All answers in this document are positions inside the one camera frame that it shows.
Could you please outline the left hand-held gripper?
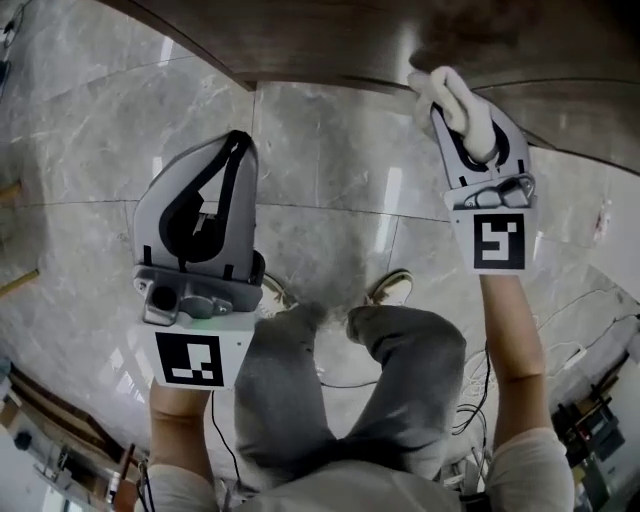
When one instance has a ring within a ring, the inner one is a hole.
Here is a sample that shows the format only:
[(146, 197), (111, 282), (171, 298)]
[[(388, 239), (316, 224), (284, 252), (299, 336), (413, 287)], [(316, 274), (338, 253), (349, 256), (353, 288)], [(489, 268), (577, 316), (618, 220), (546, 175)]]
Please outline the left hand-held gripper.
[(133, 282), (144, 303), (132, 339), (163, 386), (236, 382), (262, 299), (257, 179), (251, 136), (232, 130), (173, 158), (137, 204), (135, 258), (143, 265)]

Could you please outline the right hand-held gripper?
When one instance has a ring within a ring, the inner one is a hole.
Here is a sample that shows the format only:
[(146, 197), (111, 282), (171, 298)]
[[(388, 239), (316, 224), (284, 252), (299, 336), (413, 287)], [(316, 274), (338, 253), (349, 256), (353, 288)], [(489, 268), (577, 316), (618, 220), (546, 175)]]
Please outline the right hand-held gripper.
[(532, 261), (537, 232), (529, 145), (520, 128), (496, 106), (491, 107), (491, 118), (495, 174), (503, 177), (495, 180), (489, 164), (476, 162), (462, 136), (448, 127), (443, 108), (431, 107), (430, 119), (453, 189), (444, 194), (444, 201), (468, 272), (521, 274)]

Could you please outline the white fluffy cloth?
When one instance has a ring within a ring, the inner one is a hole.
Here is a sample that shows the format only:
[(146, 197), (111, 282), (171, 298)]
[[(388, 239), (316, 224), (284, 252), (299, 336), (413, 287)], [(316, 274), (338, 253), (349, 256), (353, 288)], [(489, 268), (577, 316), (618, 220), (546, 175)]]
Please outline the white fluffy cloth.
[(463, 147), (474, 161), (486, 163), (493, 158), (497, 142), (490, 107), (453, 68), (413, 71), (407, 81), (418, 95), (414, 118), (423, 131), (430, 122), (431, 107), (439, 106), (446, 126), (462, 137)]

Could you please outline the person's right forearm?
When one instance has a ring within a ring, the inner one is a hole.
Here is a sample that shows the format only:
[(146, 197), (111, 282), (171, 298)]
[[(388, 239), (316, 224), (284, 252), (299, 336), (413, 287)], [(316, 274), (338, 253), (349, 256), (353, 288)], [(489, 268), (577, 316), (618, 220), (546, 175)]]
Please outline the person's right forearm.
[(494, 448), (532, 429), (549, 428), (544, 349), (516, 276), (482, 275), (488, 354), (498, 385)]

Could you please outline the person's left forearm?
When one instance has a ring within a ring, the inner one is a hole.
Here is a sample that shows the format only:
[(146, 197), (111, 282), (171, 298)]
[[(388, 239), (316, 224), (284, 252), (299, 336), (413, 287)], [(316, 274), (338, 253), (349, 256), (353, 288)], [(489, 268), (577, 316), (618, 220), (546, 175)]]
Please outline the person's left forearm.
[(151, 466), (179, 467), (213, 483), (204, 431), (209, 398), (205, 390), (171, 388), (153, 380), (149, 395)]

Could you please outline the dark vanity cabinet black top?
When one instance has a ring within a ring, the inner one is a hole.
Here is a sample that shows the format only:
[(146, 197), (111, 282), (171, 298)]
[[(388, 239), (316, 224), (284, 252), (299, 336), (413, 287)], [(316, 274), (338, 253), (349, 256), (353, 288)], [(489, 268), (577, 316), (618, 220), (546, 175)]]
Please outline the dark vanity cabinet black top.
[(246, 89), (455, 68), (541, 147), (640, 175), (640, 0), (98, 0)]

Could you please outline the person's left white shoe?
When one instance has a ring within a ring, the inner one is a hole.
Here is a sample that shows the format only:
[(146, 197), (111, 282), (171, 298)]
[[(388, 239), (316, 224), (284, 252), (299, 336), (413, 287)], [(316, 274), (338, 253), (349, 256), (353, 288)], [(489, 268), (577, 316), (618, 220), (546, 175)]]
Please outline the person's left white shoe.
[(267, 273), (264, 274), (261, 290), (262, 298), (258, 304), (258, 313), (263, 319), (273, 318), (297, 305), (296, 299), (285, 290), (277, 279)]

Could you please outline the person's white shoe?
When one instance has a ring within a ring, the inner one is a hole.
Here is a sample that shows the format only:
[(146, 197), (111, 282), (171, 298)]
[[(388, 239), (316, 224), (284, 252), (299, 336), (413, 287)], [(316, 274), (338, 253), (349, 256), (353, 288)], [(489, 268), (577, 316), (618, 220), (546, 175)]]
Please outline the person's white shoe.
[(267, 273), (264, 274), (261, 290), (262, 298), (258, 304), (258, 313), (263, 319), (273, 318), (297, 305), (296, 299), (285, 290), (277, 279)]
[(404, 306), (413, 289), (408, 270), (398, 269), (383, 277), (365, 296), (366, 306)]

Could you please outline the person's right white shoe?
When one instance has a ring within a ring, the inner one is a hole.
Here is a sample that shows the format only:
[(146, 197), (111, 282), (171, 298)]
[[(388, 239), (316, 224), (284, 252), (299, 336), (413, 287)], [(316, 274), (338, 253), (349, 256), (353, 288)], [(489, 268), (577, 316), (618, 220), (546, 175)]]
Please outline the person's right white shoe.
[(408, 270), (398, 269), (383, 277), (365, 296), (366, 306), (404, 306), (413, 289)]

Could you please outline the person's grey trousers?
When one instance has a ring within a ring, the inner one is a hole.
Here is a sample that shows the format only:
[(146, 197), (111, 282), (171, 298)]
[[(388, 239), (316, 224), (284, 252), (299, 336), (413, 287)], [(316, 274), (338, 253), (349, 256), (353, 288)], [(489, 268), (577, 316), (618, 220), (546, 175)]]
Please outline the person's grey trousers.
[(326, 464), (360, 461), (433, 479), (463, 378), (466, 341), (445, 318), (404, 306), (361, 306), (348, 335), (382, 373), (351, 431), (328, 426), (314, 342), (323, 314), (302, 304), (258, 322), (235, 384), (237, 451), (266, 489)]

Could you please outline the brown wooden furniture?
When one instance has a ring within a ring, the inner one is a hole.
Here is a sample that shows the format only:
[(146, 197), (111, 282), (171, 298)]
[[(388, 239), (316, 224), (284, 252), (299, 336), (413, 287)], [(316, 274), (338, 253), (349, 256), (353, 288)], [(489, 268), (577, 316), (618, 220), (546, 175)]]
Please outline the brown wooden furniture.
[(47, 390), (14, 365), (9, 381), (20, 410), (46, 436), (101, 466), (113, 470), (119, 467), (127, 448), (88, 412)]

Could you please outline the person's white shirt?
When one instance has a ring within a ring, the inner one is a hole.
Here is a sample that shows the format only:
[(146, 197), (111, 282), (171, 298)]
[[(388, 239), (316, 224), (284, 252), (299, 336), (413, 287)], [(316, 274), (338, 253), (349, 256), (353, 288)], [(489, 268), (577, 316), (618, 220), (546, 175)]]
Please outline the person's white shirt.
[[(150, 469), (155, 512), (218, 512), (213, 486), (174, 466)], [(572, 512), (574, 482), (565, 448), (549, 428), (499, 447), (478, 507), (489, 512)], [(468, 512), (473, 502), (419, 476), (366, 462), (332, 463), (264, 491), (232, 512)]]

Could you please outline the wooden chair frame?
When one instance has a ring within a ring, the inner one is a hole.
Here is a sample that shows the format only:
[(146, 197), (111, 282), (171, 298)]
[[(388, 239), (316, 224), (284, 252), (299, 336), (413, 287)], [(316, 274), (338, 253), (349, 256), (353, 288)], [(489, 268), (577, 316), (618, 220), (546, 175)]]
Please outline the wooden chair frame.
[[(22, 190), (22, 185), (20, 181), (16, 181), (11, 185), (0, 188), (0, 205), (7, 201), (15, 199)], [(21, 286), (34, 281), (40, 275), (38, 269), (34, 269), (26, 274), (23, 274), (19, 278), (12, 280), (11, 282), (0, 286), (0, 298), (3, 298), (10, 294), (11, 292), (17, 290)]]

